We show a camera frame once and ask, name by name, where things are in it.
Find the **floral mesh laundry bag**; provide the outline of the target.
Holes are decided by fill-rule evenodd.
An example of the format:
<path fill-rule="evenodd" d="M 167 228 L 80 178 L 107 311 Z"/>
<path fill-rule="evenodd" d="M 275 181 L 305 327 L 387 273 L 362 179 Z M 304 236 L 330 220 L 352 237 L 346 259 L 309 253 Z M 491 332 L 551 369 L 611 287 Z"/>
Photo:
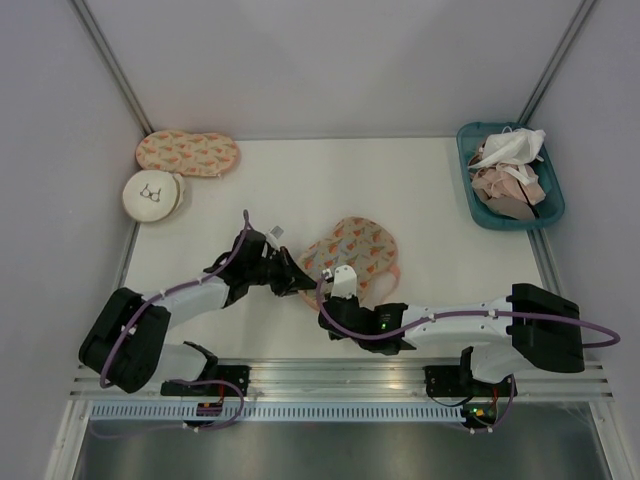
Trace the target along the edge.
<path fill-rule="evenodd" d="M 397 289 L 401 278 L 398 257 L 397 243 L 388 230 L 370 219 L 352 216 L 341 219 L 308 247 L 296 264 L 313 280 L 325 269 L 352 267 L 360 304 L 372 306 L 384 303 Z"/>

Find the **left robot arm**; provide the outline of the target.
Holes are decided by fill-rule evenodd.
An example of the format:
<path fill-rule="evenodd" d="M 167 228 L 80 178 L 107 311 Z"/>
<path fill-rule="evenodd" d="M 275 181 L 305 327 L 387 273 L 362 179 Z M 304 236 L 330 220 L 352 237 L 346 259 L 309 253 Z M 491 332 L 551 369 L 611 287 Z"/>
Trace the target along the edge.
<path fill-rule="evenodd" d="M 166 394 L 211 395 L 222 380 L 217 356 L 191 341 L 169 344 L 167 332 L 230 307 L 252 286 L 267 286 L 285 297 L 312 290 L 316 283 L 286 248 L 245 229 L 232 249 L 194 280 L 151 296 L 127 287 L 115 290 L 83 340 L 79 361 L 98 374 L 103 388 L 131 394 L 159 382 Z"/>

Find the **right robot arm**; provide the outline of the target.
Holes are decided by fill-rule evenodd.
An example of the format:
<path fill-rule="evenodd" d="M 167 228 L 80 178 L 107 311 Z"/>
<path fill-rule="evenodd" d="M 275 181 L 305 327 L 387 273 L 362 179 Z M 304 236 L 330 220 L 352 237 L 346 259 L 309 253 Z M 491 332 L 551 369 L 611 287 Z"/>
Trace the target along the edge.
<path fill-rule="evenodd" d="M 332 340 L 350 339 L 363 350 L 386 356 L 459 346 L 457 384 L 478 395 L 520 371 L 583 372 L 578 318 L 575 303 L 519 283 L 505 297 L 463 307 L 390 303 L 368 309 L 355 297 L 329 296 L 318 324 Z"/>

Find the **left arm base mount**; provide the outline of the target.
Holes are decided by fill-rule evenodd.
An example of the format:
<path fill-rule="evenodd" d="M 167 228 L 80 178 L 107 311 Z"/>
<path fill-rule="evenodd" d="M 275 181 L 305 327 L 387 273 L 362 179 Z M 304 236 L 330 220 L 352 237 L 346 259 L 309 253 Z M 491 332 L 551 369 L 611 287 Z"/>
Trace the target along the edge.
<path fill-rule="evenodd" d="M 246 395 L 250 383 L 248 365 L 217 365 L 202 374 L 195 384 L 187 381 L 166 381 L 160 394 L 166 397 L 232 397 Z"/>

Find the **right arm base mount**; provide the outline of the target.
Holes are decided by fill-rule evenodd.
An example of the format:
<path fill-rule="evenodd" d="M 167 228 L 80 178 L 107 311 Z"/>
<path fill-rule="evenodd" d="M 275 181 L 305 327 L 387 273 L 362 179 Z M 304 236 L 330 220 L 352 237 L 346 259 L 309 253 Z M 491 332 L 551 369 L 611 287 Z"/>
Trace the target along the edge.
<path fill-rule="evenodd" d="M 423 368 L 426 394 L 430 398 L 473 398 L 486 388 L 471 373 L 456 365 L 431 365 Z"/>

